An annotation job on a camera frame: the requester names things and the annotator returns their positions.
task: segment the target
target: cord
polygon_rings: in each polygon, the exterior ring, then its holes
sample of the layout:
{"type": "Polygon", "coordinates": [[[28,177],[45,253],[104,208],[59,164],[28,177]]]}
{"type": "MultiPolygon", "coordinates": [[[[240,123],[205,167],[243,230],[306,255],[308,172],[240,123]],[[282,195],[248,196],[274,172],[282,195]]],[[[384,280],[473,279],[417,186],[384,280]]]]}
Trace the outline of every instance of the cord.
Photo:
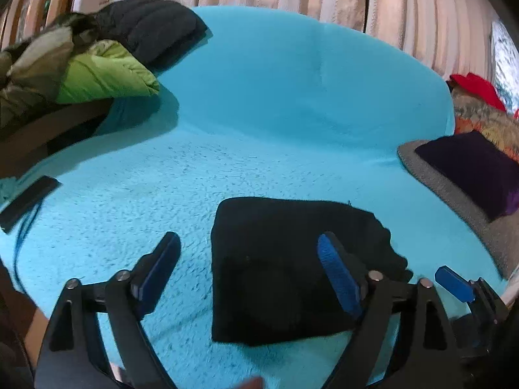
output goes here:
{"type": "Polygon", "coordinates": [[[15,255],[14,255],[14,259],[13,259],[13,270],[14,270],[16,285],[18,285],[18,288],[26,296],[28,295],[27,291],[25,290],[25,287],[23,286],[22,281],[20,280],[20,276],[18,275],[18,257],[20,256],[20,250],[22,248],[23,242],[27,238],[27,235],[34,224],[36,217],[40,213],[42,204],[43,204],[43,201],[40,201],[39,203],[37,203],[36,205],[33,206],[32,210],[30,212],[25,214],[22,224],[20,225],[20,228],[18,230],[18,235],[16,236],[15,255]]]}

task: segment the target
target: screw head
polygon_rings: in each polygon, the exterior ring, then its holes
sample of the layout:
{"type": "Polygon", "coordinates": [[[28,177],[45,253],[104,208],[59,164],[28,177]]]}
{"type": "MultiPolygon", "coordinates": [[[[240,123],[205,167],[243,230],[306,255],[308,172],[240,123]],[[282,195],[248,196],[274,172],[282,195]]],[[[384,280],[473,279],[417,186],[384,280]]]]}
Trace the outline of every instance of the screw head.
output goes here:
{"type": "Polygon", "coordinates": [[[73,289],[76,288],[79,285],[79,283],[80,282],[78,278],[72,278],[66,282],[65,287],[67,287],[67,289],[73,289]]]}
{"type": "Polygon", "coordinates": [[[422,285],[422,287],[432,288],[434,286],[434,284],[432,283],[432,281],[429,278],[420,278],[419,282],[420,282],[420,285],[422,285]]]}
{"type": "Polygon", "coordinates": [[[378,282],[378,281],[384,279],[384,275],[382,274],[382,272],[379,272],[379,271],[369,271],[368,278],[378,282]]]}
{"type": "Polygon", "coordinates": [[[130,277],[130,271],[127,269],[123,269],[122,271],[119,271],[115,274],[116,280],[127,280],[130,277]]]}

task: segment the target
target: dark purple folded fabric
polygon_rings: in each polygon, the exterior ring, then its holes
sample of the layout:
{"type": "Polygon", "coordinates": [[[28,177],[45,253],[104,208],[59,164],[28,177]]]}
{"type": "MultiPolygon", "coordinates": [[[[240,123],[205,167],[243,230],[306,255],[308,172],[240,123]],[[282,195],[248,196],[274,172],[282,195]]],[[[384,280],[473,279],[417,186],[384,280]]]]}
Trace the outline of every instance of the dark purple folded fabric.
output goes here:
{"type": "Polygon", "coordinates": [[[519,208],[519,164],[480,132],[441,137],[415,152],[460,187],[490,221],[519,208]]]}

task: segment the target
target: black folded shirt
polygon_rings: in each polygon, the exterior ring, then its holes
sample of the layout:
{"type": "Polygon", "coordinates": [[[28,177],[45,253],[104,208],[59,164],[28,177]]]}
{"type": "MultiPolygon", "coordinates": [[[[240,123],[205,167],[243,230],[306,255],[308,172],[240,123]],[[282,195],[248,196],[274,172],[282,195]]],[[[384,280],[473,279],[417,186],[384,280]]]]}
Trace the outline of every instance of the black folded shirt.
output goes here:
{"type": "Polygon", "coordinates": [[[119,41],[149,68],[173,64],[205,35],[195,12],[172,0],[121,0],[95,13],[100,39],[119,41]]]}
{"type": "Polygon", "coordinates": [[[353,328],[317,256],[325,231],[368,270],[402,282],[413,276],[370,212],[336,202],[230,198],[211,232],[213,341],[257,346],[353,328]]]}

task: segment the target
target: orange patterned fabric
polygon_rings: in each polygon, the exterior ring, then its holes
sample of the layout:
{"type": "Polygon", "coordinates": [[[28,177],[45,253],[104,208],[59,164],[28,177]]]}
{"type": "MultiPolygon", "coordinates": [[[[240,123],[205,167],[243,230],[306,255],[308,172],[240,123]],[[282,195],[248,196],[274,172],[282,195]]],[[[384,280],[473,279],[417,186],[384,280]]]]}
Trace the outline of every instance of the orange patterned fabric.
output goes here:
{"type": "Polygon", "coordinates": [[[519,163],[519,122],[461,87],[452,92],[456,128],[454,133],[477,130],[500,151],[519,163]]]}

